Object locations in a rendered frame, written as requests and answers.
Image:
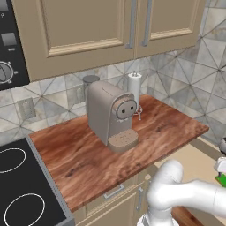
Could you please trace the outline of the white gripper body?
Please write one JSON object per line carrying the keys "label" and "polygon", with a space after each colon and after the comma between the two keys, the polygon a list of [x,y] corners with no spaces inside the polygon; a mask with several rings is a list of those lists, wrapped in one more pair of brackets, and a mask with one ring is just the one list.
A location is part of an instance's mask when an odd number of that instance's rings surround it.
{"label": "white gripper body", "polygon": [[219,157],[215,163],[214,169],[219,173],[226,173],[226,157]]}

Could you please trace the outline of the green sponge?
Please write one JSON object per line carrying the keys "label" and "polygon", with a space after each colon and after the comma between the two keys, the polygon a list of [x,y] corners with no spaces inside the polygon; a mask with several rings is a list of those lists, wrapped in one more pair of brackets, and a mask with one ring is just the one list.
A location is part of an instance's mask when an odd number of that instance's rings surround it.
{"label": "green sponge", "polygon": [[220,175],[215,178],[221,185],[226,186],[226,176]]}

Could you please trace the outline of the beige drawer front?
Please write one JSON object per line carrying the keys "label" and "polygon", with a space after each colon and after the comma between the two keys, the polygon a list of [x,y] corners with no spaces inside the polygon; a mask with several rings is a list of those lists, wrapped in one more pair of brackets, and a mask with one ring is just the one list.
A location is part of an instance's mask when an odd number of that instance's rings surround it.
{"label": "beige drawer front", "polygon": [[108,192],[104,193],[100,197],[96,198],[95,200],[91,201],[86,205],[86,211],[88,214],[96,211],[98,208],[104,207],[109,204],[111,201],[115,200],[119,196],[123,195],[136,185],[139,185],[145,180],[147,172],[143,170],[139,174],[135,175],[124,181],[122,184],[117,185],[115,188],[109,190]]}

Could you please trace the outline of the white paper towel roll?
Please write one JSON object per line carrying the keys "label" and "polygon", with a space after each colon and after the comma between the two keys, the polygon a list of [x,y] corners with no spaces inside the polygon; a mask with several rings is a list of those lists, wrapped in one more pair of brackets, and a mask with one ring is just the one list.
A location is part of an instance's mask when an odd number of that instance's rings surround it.
{"label": "white paper towel roll", "polygon": [[141,88],[141,78],[142,75],[133,71],[128,74],[128,84],[127,90],[134,95],[134,101],[137,103],[137,108],[135,111],[135,115],[141,117],[141,113],[143,111],[142,107],[139,104],[139,97],[140,97],[140,88]]}

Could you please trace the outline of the beige base cupboard door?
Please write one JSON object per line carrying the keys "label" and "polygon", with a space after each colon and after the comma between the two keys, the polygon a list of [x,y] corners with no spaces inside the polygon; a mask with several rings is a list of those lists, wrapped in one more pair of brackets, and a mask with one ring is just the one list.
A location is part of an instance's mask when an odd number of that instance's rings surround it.
{"label": "beige base cupboard door", "polygon": [[132,226],[137,190],[133,187],[109,204],[97,208],[76,226]]}

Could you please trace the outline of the grey coffee machine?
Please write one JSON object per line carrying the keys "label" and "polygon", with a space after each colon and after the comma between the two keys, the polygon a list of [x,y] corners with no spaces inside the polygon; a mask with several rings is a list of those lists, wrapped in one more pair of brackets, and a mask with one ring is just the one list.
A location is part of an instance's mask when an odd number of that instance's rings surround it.
{"label": "grey coffee machine", "polygon": [[137,109],[133,93],[105,81],[95,81],[87,89],[88,125],[111,151],[124,152],[139,143],[132,129]]}

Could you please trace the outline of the narrow beige cupboard door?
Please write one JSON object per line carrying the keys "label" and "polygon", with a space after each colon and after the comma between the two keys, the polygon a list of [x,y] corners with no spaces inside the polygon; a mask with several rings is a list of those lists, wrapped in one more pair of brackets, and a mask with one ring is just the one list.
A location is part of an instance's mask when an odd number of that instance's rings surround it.
{"label": "narrow beige cupboard door", "polygon": [[196,44],[206,0],[153,0],[148,43],[144,39],[147,0],[138,0],[134,57],[149,57]]}

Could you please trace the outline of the grey round canister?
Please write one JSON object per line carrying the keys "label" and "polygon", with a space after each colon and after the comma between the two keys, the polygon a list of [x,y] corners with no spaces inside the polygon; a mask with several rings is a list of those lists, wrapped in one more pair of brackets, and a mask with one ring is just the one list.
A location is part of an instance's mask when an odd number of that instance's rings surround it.
{"label": "grey round canister", "polygon": [[84,78],[83,78],[83,84],[84,84],[84,97],[85,99],[87,98],[87,89],[88,89],[88,86],[90,84],[92,84],[93,82],[95,81],[99,81],[100,78],[96,75],[86,75]]}

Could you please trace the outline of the wide beige cupboard door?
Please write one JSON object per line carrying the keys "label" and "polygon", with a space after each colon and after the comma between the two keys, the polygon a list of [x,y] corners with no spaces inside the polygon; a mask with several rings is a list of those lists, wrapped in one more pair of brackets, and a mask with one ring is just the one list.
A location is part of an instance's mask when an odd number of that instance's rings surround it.
{"label": "wide beige cupboard door", "polygon": [[132,0],[12,0],[30,80],[133,58]]}

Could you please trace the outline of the black hob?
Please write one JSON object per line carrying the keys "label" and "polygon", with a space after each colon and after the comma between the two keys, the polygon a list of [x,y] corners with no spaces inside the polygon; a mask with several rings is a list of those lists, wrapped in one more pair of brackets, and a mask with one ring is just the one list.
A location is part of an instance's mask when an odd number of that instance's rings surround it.
{"label": "black hob", "polygon": [[0,147],[0,226],[75,226],[28,137]]}

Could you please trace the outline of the black microwave oven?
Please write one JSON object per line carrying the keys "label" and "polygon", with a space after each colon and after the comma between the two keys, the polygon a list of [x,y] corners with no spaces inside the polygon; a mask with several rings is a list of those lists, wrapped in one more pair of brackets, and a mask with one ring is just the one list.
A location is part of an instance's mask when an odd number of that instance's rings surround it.
{"label": "black microwave oven", "polygon": [[11,0],[0,0],[0,91],[30,82]]}

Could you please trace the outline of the grey wall socket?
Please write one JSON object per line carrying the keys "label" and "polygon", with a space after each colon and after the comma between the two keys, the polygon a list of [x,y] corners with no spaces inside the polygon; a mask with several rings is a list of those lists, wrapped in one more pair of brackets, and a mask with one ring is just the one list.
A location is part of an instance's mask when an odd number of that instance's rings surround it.
{"label": "grey wall socket", "polygon": [[36,117],[34,102],[32,98],[18,101],[19,112],[23,120]]}

